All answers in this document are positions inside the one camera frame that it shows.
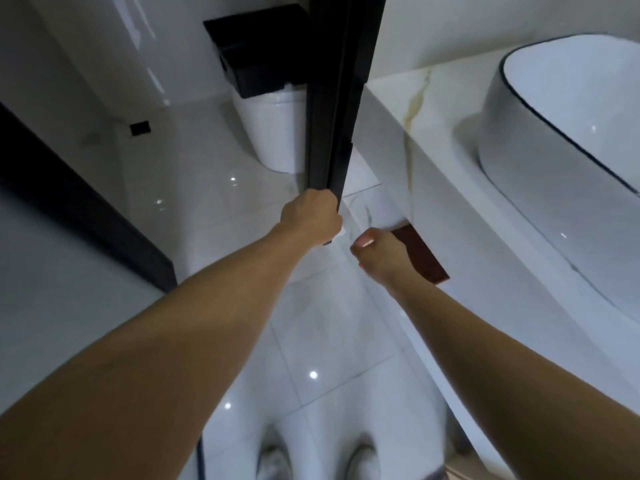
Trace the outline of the person's right hand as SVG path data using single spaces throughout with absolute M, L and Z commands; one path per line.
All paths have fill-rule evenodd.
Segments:
M 417 272 L 405 245 L 390 231 L 377 229 L 377 240 L 354 257 L 369 277 L 387 290 L 393 290 L 398 283 L 416 275 Z

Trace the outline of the person's left white shoe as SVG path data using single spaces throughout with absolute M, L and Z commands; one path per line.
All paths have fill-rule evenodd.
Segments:
M 285 447 L 267 444 L 262 448 L 255 480 L 294 480 L 291 460 Z

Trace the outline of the black sliding door frame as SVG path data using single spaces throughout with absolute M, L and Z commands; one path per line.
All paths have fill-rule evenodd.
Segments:
M 309 0 L 307 187 L 340 208 L 353 132 L 387 0 Z

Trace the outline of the person's left hand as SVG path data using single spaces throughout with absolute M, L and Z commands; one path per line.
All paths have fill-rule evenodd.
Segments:
M 288 202 L 281 212 L 279 225 L 292 231 L 309 247 L 331 241 L 323 240 L 323 190 L 305 190 Z

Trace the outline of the person's white shoe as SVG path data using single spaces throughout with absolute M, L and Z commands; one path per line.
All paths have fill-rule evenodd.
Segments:
M 255 480 L 294 480 L 291 460 L 285 447 L 267 444 L 262 448 Z
M 372 444 L 357 446 L 348 460 L 344 480 L 381 480 L 380 459 Z

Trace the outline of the person's right white shoe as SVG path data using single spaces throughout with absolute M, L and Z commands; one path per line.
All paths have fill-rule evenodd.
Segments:
M 348 460 L 344 480 L 381 480 L 380 459 L 372 444 L 357 446 Z

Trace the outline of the white oval basin black rim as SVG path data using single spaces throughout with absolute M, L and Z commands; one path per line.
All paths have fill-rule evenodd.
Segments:
M 582 33 L 503 56 L 479 122 L 491 183 L 640 323 L 640 42 Z

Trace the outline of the person's right forearm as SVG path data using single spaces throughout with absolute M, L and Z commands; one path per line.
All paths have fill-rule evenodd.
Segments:
M 640 416 L 411 267 L 393 271 L 385 286 L 519 480 L 640 480 Z

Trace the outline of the white marble vanity counter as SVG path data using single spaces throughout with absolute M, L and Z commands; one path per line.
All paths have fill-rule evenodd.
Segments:
M 507 48 L 365 84 L 353 144 L 493 327 L 640 415 L 640 324 L 601 296 L 498 191 L 477 119 Z

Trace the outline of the white toilet bowl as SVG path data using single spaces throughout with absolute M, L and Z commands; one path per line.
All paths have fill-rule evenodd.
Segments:
M 258 161 L 286 174 L 305 172 L 306 85 L 242 98 L 231 89 L 232 101 Z

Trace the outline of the person's left forearm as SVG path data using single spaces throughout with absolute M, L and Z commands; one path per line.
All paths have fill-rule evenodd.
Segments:
M 293 269 L 340 227 L 279 223 L 70 359 L 0 416 L 0 480 L 177 480 Z

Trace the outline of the brown wooden cabinet panel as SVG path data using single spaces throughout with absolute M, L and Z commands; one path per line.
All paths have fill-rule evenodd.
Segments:
M 439 285 L 450 279 L 446 270 L 411 224 L 398 227 L 391 233 L 405 245 L 413 267 L 428 282 Z

